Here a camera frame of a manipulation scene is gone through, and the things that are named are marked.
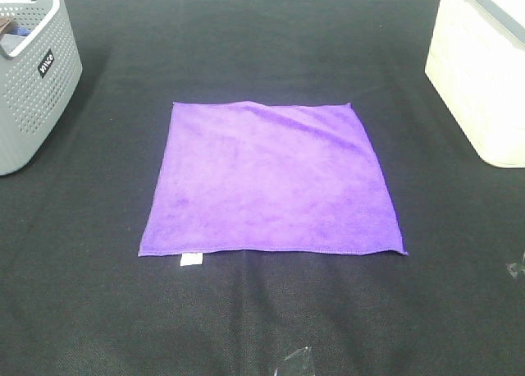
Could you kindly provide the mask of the clothes inside grey basket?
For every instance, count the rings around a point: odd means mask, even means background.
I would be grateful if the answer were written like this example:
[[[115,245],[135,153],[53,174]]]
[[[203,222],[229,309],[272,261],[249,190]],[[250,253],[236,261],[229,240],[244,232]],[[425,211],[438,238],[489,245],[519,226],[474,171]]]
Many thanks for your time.
[[[12,52],[29,35],[30,31],[18,26],[13,19],[1,18],[1,48],[6,53]]]

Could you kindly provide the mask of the grey perforated laundry basket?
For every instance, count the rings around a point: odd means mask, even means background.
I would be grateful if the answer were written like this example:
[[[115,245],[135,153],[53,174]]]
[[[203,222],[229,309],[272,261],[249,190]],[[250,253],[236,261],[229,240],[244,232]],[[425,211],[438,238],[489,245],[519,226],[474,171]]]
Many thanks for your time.
[[[65,0],[1,0],[29,34],[1,51],[1,174],[23,168],[57,124],[82,74]]]

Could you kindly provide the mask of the clear tape piece right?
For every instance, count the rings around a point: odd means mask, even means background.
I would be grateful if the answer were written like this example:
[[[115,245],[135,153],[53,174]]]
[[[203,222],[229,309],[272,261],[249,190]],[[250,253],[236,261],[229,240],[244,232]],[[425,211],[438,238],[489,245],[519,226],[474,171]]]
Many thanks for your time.
[[[519,279],[520,277],[523,277],[525,274],[525,254],[523,255],[521,261],[508,264],[506,268],[509,275],[513,279]]]

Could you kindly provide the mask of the white storage box with lid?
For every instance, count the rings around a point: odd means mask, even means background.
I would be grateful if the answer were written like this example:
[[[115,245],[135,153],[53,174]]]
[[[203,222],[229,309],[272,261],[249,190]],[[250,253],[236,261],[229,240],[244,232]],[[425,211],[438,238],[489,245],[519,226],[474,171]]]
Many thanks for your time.
[[[440,0],[425,73],[483,161],[524,166],[524,0]]]

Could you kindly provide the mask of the purple microfiber towel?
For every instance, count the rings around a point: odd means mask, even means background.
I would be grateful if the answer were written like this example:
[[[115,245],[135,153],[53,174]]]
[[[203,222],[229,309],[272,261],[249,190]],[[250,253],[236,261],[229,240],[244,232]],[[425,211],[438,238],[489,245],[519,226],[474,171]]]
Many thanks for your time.
[[[349,103],[174,103],[140,256],[406,254]]]

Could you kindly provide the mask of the clear tape strip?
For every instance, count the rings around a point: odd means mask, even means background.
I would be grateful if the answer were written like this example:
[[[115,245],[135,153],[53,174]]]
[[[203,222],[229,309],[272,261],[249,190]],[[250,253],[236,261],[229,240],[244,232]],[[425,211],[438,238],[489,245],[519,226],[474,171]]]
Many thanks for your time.
[[[289,354],[276,367],[274,376],[314,376],[312,349],[308,346]]]

